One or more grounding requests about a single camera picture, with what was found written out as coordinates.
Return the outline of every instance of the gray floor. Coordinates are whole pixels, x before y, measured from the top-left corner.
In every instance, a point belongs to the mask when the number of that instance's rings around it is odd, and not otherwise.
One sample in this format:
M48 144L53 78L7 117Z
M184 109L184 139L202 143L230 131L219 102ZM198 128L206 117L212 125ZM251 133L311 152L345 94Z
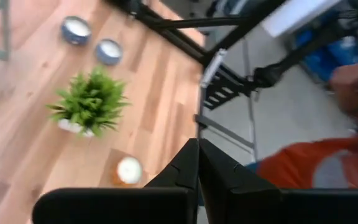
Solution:
M221 40L232 27L219 27L207 38L207 48ZM248 68L245 57L248 54ZM275 63L286 55L282 44L261 27L229 49L225 64L240 75L255 67ZM250 137L248 99L238 97L206 115L238 135ZM294 142L350 136L350 119L342 114L334 100L299 67L285 74L274 88L263 90L254 103L257 159L263 159ZM215 131L205 130L203 136L241 164L252 162L249 149L222 138ZM199 223L207 223L205 210L200 209Z

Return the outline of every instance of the candle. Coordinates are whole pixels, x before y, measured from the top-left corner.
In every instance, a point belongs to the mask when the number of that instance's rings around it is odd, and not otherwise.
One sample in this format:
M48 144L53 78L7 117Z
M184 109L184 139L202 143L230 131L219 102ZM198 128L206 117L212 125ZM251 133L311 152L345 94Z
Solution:
M102 40L100 43L100 47L103 50L103 52L109 56L109 57L120 57L121 51L119 47L109 40Z
M142 177L142 166L133 157L125 157L118 163L118 177L126 184L136 184Z
M65 23L67 29L75 35L86 37L91 33L88 26L77 19L67 19Z

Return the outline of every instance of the black metal frame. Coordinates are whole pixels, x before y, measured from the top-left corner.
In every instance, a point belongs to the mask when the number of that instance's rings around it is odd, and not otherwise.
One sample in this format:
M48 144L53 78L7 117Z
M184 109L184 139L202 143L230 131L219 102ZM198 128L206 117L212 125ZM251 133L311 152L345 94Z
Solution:
M142 4L140 0L106 1L119 7L124 12L144 23L150 29L156 31L173 45L184 51L184 53L202 64L204 69L207 68L219 50L227 50L232 47L273 11L286 2L286 0L265 0L260 4L247 9L244 16L172 21L162 18L148 6ZM358 0L355 0L354 2L354 4L356 4L356 9L358 9ZM358 10L352 11L350 14L352 14L355 23L348 24L347 27L344 27L343 24L339 22L338 18L334 18L318 31L313 40L290 52L278 63L268 65L264 68L256 68L252 75L252 79L242 78L236 72L225 66L225 64L221 64L216 70L216 74L208 87L206 87L206 89L201 88L200 108L197 115L198 119L196 120L199 124L197 133L198 138L201 137L201 130L208 126L214 126L216 129L233 137L233 133L230 130L219 125L217 126L209 121L207 122L203 117L204 106L213 110L239 96L240 93L250 97L250 94L259 88L269 88L274 86L280 81L282 75L288 69L298 64L306 55L342 37L353 35L358 29ZM237 27L211 50L202 48L182 31L178 30L183 28L212 26Z

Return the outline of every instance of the person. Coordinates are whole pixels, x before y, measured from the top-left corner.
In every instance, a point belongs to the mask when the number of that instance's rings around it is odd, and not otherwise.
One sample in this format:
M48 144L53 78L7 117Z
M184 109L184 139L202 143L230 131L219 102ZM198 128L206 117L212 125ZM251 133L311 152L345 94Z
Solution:
M339 107L358 119L358 64L337 68L330 84ZM247 168L279 188L358 188L358 135L294 143Z

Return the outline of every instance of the white pot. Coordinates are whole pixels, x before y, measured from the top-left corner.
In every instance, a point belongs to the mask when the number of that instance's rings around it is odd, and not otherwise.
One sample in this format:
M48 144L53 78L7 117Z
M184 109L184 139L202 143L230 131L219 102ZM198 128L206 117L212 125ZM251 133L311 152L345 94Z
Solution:
M83 127L79 124L72 124L68 119L61 119L58 122L59 128L62 128L63 130L69 131L71 133L80 133ZM84 134L85 137L93 137L94 134L91 130L87 130Z

